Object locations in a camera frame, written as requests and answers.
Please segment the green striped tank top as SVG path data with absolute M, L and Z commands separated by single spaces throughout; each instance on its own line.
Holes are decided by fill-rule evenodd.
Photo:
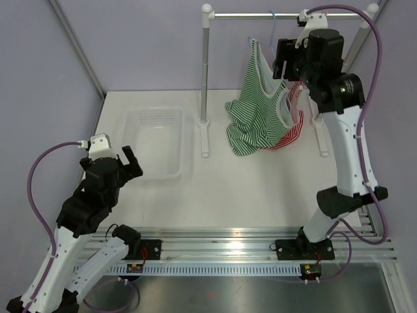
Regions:
M 294 125 L 287 107 L 286 83 L 273 78 L 261 45 L 254 38 L 250 39 L 250 48 L 240 95 L 225 103 L 231 118 L 226 128 L 227 140 L 239 157 L 276 146 Z

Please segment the blue wire hanger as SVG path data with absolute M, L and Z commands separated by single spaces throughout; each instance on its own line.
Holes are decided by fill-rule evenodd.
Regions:
M 275 32 L 276 32 L 276 17 L 275 17 L 275 12 L 273 10 L 269 10 L 269 12 L 271 13 L 274 23 L 273 23 L 273 27 L 272 27 L 272 31 L 270 34 L 270 39 L 268 43 L 265 42 L 260 42 L 257 39 L 249 36 L 247 41 L 248 41 L 248 46 L 251 48 L 251 53 L 255 52 L 255 61 L 256 61 L 256 65 L 257 65 L 257 69 L 259 72 L 259 77 L 260 77 L 260 81 L 266 83 L 266 85 L 268 86 L 268 90 L 272 89 L 274 86 L 274 83 L 272 82 L 273 79 L 269 78 L 268 76 L 265 76 L 265 71 L 266 70 L 270 70 L 269 65 L 264 66 L 259 58 L 259 54 L 263 54 L 262 53 L 262 48 L 261 46 L 264 46 L 268 49 L 270 49 L 272 55 L 274 57 L 277 56 L 277 52 L 276 52 L 276 48 L 274 47 L 274 37 L 275 37 Z

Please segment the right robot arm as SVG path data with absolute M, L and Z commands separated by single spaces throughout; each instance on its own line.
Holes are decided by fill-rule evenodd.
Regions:
M 273 77 L 308 88 L 330 134 L 337 170 L 336 186 L 318 191 L 318 209 L 296 238 L 276 240 L 280 261 L 334 260 L 329 231 L 350 213 L 388 197 L 369 167 L 365 134 L 359 129 L 366 103 L 362 82 L 342 71 L 343 45 L 334 29 L 312 30 L 301 41 L 278 41 Z

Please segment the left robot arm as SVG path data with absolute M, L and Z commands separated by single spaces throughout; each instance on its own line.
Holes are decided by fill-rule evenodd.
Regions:
M 81 159 L 85 178 L 62 205 L 57 227 L 50 231 L 50 252 L 29 289 L 11 299 L 8 312 L 77 312 L 80 304 L 109 268 L 119 260 L 132 260 L 141 251 L 141 234 L 120 225 L 111 239 L 80 269 L 74 272 L 78 254 L 96 233 L 100 223 L 117 205 L 120 189 L 141 177 L 143 170 L 130 146 L 122 148 L 128 159 L 109 156 L 106 147 L 94 156 L 94 149 Z

